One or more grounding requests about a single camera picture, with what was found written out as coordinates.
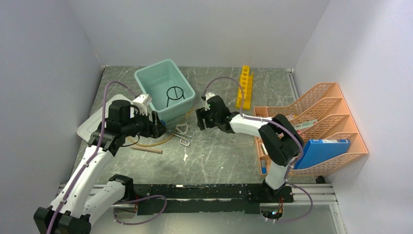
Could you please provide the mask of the black wire ring stand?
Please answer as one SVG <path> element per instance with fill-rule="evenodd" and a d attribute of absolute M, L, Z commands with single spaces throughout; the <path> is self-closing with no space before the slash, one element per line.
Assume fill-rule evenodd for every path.
<path fill-rule="evenodd" d="M 169 107 L 169 103 L 171 101 L 178 101 L 181 99 L 185 99 L 184 90 L 179 86 L 171 86 L 166 91 L 167 95 L 167 104 L 166 107 Z"/>

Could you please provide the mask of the yellow test tube rack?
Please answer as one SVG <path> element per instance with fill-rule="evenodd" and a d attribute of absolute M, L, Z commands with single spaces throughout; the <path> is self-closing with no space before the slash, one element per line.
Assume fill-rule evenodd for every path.
<path fill-rule="evenodd" d="M 236 108 L 241 108 L 243 110 L 250 110 L 251 108 L 251 98 L 252 98 L 252 87 L 253 87 L 254 73 L 250 71 L 250 67 L 244 65 L 240 74 L 239 83 L 241 88 L 238 88 Z"/>

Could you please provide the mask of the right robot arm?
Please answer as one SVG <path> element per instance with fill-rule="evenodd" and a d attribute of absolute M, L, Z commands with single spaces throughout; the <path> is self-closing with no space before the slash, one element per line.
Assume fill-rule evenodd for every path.
<path fill-rule="evenodd" d="M 253 117 L 231 112 L 223 99 L 213 93 L 203 96 L 204 107 L 196 110 L 200 130 L 217 127 L 229 134 L 247 134 L 262 140 L 271 160 L 263 196 L 269 202 L 282 194 L 291 165 L 303 154 L 303 140 L 286 116 Z"/>

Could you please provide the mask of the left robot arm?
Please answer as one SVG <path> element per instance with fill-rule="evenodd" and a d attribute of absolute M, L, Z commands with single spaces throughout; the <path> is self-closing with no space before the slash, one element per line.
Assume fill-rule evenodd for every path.
<path fill-rule="evenodd" d="M 104 103 L 101 116 L 68 183 L 47 208 L 36 210 L 34 221 L 41 234 L 88 234 L 111 205 L 135 202 L 133 179 L 124 175 L 113 175 L 102 191 L 92 198 L 89 194 L 109 161 L 126 147 L 127 137 L 159 138 L 166 133 L 166 127 L 156 111 L 148 114 L 137 99 Z"/>

